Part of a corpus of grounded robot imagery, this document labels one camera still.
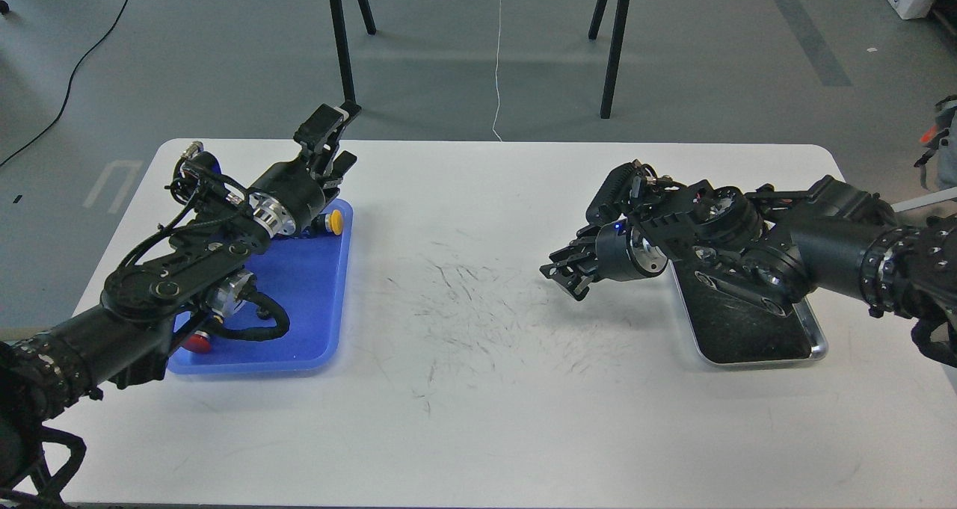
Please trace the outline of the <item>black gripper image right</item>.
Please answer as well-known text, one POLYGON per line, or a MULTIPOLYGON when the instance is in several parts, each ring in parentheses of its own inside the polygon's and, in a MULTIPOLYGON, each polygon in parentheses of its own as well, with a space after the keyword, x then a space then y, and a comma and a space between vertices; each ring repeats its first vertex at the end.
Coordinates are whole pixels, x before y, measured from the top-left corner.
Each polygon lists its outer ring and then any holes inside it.
POLYGON ((668 267, 667 256, 628 223, 609 223, 596 236, 580 236, 548 256, 540 273, 560 285, 576 301, 587 297, 589 285, 602 280, 628 282, 658 277, 668 267))

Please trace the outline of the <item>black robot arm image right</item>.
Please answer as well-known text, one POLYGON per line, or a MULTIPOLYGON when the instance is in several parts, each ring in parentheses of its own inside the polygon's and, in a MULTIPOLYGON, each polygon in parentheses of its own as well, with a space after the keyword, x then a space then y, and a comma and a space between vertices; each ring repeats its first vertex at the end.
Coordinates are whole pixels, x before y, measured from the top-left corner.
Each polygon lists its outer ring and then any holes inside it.
POLYGON ((711 292, 789 318, 837 292, 874 318, 913 319, 911 341, 955 365, 955 216, 905 225, 878 194, 823 176, 806 190, 682 183, 649 164, 613 168, 587 226, 540 271, 581 301, 596 282, 646 280, 681 264, 711 292))

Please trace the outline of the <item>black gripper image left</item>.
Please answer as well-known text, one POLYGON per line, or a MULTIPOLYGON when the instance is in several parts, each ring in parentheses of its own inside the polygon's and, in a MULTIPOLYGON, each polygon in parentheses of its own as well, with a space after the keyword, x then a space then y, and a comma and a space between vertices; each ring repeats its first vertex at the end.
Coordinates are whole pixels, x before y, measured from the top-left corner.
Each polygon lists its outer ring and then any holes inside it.
POLYGON ((270 236, 300 233, 337 197, 345 174, 357 162, 352 152, 337 155, 339 136, 362 110, 356 102, 322 104, 293 135, 300 159, 273 164, 250 186, 253 219, 270 236))

